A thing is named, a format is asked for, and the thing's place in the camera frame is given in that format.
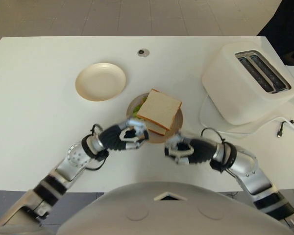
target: toaster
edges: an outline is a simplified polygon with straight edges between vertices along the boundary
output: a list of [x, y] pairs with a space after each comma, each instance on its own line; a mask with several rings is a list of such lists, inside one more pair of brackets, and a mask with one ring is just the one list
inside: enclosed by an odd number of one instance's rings
[[206, 68], [202, 83], [226, 121], [258, 120], [294, 96], [294, 79], [285, 66], [258, 45], [224, 45]]

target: bread slice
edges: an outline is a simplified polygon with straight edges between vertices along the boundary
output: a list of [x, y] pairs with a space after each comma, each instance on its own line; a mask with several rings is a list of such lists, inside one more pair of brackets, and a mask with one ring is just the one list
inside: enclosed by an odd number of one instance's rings
[[137, 117], [149, 120], [166, 130], [170, 130], [174, 117], [182, 102], [152, 89], [141, 106]]
[[158, 126], [157, 124], [155, 124], [151, 121], [145, 120], [145, 124], [146, 124], [146, 127], [148, 130], [150, 130], [156, 134], [159, 134], [161, 136], [164, 136], [167, 132], [166, 129], [162, 128], [161, 126]]

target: white plate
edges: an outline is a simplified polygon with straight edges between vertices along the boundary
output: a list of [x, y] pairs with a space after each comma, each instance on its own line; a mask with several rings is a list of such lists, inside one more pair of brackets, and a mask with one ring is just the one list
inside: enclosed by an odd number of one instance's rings
[[85, 68], [75, 81], [77, 93], [90, 101], [116, 97], [126, 85], [124, 72], [116, 65], [98, 63]]

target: beige plate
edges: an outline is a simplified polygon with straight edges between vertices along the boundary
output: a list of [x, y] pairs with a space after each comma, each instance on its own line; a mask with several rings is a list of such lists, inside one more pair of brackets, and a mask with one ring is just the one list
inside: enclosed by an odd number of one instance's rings
[[[148, 96], [148, 93], [142, 94], [135, 99], [129, 104], [127, 111], [126, 111], [126, 116], [129, 118], [133, 114], [134, 108], [139, 105], [144, 97]], [[173, 121], [173, 125], [171, 130], [167, 131], [164, 136], [158, 135], [154, 132], [148, 131], [149, 134], [149, 141], [150, 143], [164, 143], [168, 138], [173, 136], [179, 129], [181, 129], [183, 125], [183, 115], [181, 109], [179, 109], [175, 115], [175, 119]]]
[[90, 101], [104, 101], [120, 94], [126, 85], [124, 72], [116, 65], [98, 63], [85, 68], [75, 81], [77, 93]]

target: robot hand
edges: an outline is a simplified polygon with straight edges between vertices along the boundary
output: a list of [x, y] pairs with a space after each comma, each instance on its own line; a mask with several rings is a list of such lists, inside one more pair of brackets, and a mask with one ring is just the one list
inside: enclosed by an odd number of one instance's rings
[[146, 125], [135, 119], [110, 126], [99, 135], [103, 147], [112, 150], [136, 149], [148, 139]]
[[189, 138], [180, 133], [167, 140], [165, 155], [177, 164], [197, 164], [212, 159], [217, 144], [204, 138]]

